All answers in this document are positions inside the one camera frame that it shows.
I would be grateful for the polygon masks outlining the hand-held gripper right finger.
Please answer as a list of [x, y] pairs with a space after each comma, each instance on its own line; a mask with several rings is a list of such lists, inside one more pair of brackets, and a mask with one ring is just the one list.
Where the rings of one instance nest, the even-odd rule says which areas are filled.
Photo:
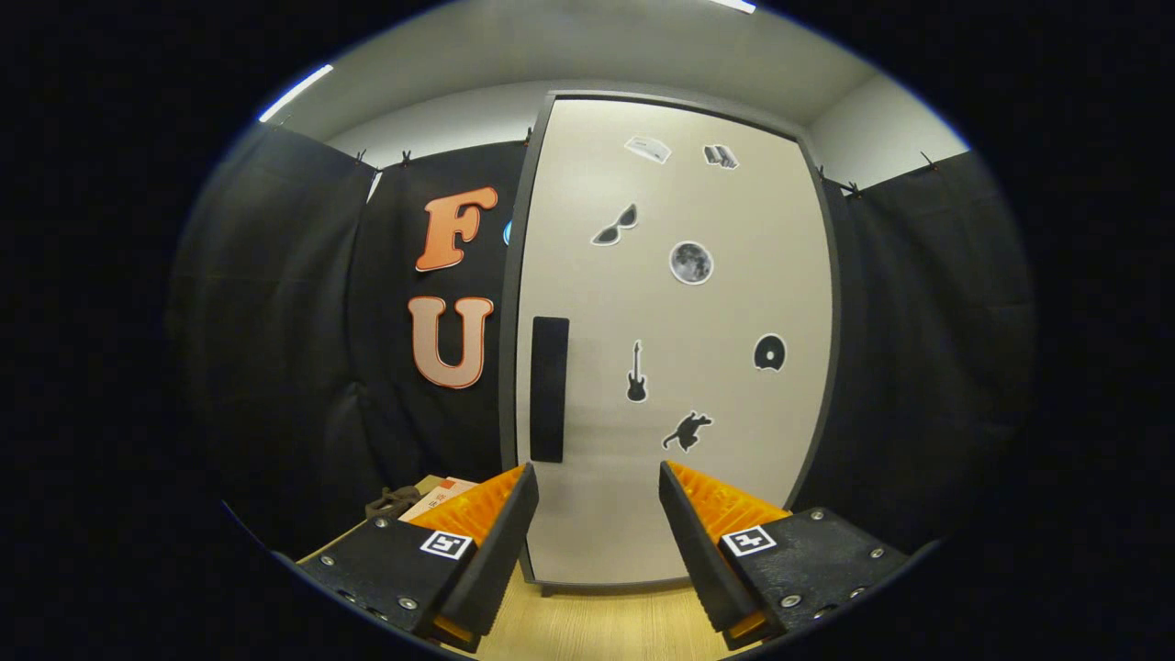
[[833, 510], [781, 510], [682, 463], [660, 464], [658, 497], [701, 609], [730, 650], [794, 643], [912, 561]]

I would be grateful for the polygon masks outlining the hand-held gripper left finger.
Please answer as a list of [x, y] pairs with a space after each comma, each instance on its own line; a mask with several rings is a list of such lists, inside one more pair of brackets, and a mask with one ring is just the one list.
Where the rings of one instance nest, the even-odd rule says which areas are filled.
[[474, 653], [494, 627], [538, 503], [536, 470], [518, 465], [411, 520], [371, 515], [297, 568], [378, 626]]

